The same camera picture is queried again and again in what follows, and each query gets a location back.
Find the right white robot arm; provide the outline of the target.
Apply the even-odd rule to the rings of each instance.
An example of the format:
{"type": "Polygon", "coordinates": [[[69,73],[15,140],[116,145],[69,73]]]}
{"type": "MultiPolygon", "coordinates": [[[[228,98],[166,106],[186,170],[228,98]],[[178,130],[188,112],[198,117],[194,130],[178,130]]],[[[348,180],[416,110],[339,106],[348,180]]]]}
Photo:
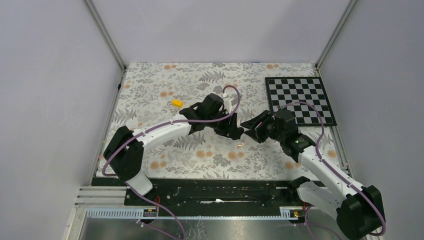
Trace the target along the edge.
{"type": "Polygon", "coordinates": [[[342,233],[350,240],[386,229],[384,207],[380,191],[373,185],[365,187],[325,159],[318,143],[302,134],[293,113],[287,109],[275,114],[265,110],[255,118],[241,123],[245,134],[258,143],[272,139],[283,152],[313,173],[327,189],[318,187],[305,177],[292,181],[294,188],[287,191],[287,201],[293,206],[303,202],[319,208],[332,217],[342,233]]]}

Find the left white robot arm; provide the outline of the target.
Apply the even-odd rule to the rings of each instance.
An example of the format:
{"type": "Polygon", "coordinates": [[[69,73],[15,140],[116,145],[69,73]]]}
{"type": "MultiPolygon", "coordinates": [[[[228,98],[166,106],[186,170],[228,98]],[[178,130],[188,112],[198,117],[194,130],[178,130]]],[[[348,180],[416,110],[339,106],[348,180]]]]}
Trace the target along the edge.
{"type": "Polygon", "coordinates": [[[236,108],[231,103],[225,95],[211,93],[168,121],[139,130],[130,130],[125,125],[118,128],[103,152],[106,166],[136,193],[142,205],[152,204],[155,200],[153,184],[141,169],[144,154],[165,142],[205,128],[213,129],[219,136],[239,140],[244,130],[238,126],[236,108]]]}

